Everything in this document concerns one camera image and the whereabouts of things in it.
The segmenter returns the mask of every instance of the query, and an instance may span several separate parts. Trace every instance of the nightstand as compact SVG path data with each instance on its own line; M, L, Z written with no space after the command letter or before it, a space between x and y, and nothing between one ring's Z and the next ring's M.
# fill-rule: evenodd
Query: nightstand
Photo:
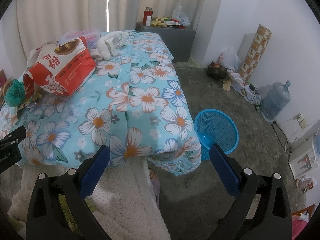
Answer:
M182 30L170 27L145 26L142 22L138 22L136 31L158 33L174 57L172 62L187 62L189 60L196 35L195 30L189 27Z

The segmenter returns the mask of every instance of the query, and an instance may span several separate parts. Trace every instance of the basket rim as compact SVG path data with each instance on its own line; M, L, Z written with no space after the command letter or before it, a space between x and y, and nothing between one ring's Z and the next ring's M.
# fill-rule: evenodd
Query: basket rim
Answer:
M195 131L196 131L196 134L197 134L197 136L198 136L198 139L199 139L200 143L201 143L204 147L206 147L208 150L210 150L210 148L209 148L205 143L203 143L202 139L199 138L198 129L197 129L197 121L198 121L199 117L200 117L203 113L206 113L206 112L216 112L216 113L219 113L219 114L225 116L225 117L230 121L230 123L232 124L232 126L233 126L233 128L234 128L234 130L235 130L235 132L236 132L236 143L235 143L235 145L234 145L230 150L226 151L225 154L228 154L228 153L233 152L234 149L236 149L236 147L238 146L238 143L239 143L239 133L238 133L237 126L236 126L235 122L233 122L233 120L232 120L227 114L225 114L224 112L219 111L219 110L217 110L217 109L204 109L204 110L202 110L201 112L199 112L199 113L197 114L196 119L195 119L195 127L194 127L194 128L195 128Z

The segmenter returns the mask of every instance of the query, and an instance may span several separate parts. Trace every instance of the concrete floor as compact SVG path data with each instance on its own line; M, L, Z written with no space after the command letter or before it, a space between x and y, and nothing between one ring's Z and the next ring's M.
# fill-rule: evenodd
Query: concrete floor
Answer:
M207 108L229 115L240 137L237 148L229 156L259 175L270 176L279 172L291 211L304 208L305 197L296 191L288 159L271 125L233 88L223 90L222 82L208 78L204 69L190 66L194 64L175 65L193 120L197 113ZM160 211L171 238L207 239L217 227L218 219L225 216L234 201L225 191L211 162L203 161L194 172L181 176L150 166L160 179ZM257 197L248 217L253 217L258 201Z

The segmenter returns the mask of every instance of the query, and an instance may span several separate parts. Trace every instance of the silver screw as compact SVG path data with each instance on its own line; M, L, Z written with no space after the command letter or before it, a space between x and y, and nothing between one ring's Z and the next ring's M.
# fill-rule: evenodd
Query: silver screw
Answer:
M39 175L39 179L44 179L45 178L45 173L41 173L40 175Z
M73 174L75 174L76 173L76 170L75 169L70 169L70 170L68 170L68 175L73 175Z
M245 168L244 169L244 173L247 174L247 175L251 175L252 174L252 170L249 169L249 168Z
M281 175L279 173L275 173L273 176L275 176L276 179L281 179Z

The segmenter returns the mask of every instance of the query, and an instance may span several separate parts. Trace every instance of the blue gripper pad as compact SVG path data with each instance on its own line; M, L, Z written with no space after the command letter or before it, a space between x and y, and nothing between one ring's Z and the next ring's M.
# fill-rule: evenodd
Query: blue gripper pad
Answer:
M240 180L228 162L228 157L216 145L210 147L210 161L229 195L237 198L240 194Z
M110 161L110 150L103 145L91 159L86 159L79 167L86 167L86 161L92 162L80 180L79 195L81 199L90 196Z

